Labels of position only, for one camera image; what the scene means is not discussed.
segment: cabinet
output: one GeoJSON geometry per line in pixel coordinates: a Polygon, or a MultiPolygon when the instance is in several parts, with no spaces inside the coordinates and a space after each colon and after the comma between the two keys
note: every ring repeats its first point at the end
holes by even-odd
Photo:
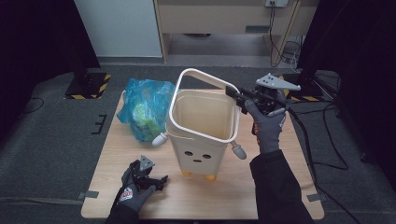
{"type": "Polygon", "coordinates": [[[153,1],[75,0],[98,57],[161,58],[153,1]]]}
{"type": "MultiPolygon", "coordinates": [[[[273,41],[282,51],[290,35],[305,35],[318,0],[289,0],[275,8],[273,41]]],[[[155,0],[163,57],[172,34],[263,33],[267,45],[272,9],[265,0],[155,0]]],[[[274,63],[280,60],[276,51],[274,63]]]]}

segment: sleeve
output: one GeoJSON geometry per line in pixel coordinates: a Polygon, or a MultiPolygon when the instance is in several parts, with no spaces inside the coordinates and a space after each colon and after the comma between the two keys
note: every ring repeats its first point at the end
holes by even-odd
{"type": "Polygon", "coordinates": [[[139,220],[137,212],[123,204],[118,204],[106,219],[106,224],[135,224],[139,220]]]}
{"type": "Polygon", "coordinates": [[[281,150],[254,158],[250,171],[256,185],[259,223],[314,223],[302,202],[300,185],[281,150]]]}

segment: blue plastic bag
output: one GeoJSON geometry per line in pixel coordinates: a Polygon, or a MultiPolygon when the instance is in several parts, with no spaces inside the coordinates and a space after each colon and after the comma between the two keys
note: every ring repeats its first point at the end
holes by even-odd
{"type": "Polygon", "coordinates": [[[121,123],[130,124],[138,141],[150,142],[165,132],[166,114],[174,91],[175,85],[168,81],[131,78],[117,117],[121,123]]]}

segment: gray glove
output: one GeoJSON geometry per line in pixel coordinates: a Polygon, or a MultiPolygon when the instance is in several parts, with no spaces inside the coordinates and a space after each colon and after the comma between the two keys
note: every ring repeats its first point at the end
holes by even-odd
{"type": "MultiPolygon", "coordinates": [[[[284,103],[287,102],[286,98],[280,92],[277,94],[277,100],[284,103]]],[[[283,123],[286,118],[285,111],[272,117],[266,116],[260,112],[251,100],[245,101],[245,108],[254,119],[254,133],[257,136],[260,153],[279,150],[279,135],[282,132],[283,123]]]]}
{"type": "Polygon", "coordinates": [[[138,213],[149,196],[155,191],[155,186],[150,186],[144,192],[138,192],[132,179],[131,168],[124,172],[121,180],[125,189],[119,198],[118,204],[124,204],[138,213]]]}

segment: white bucket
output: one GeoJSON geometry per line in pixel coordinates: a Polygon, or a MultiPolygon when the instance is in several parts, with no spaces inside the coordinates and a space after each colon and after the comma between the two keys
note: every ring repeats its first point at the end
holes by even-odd
{"type": "Polygon", "coordinates": [[[169,107],[166,131],[184,175],[201,174],[216,179],[225,149],[238,131],[240,107],[224,93],[180,90],[184,76],[224,89],[231,83],[196,69],[186,69],[178,78],[169,107]]]}

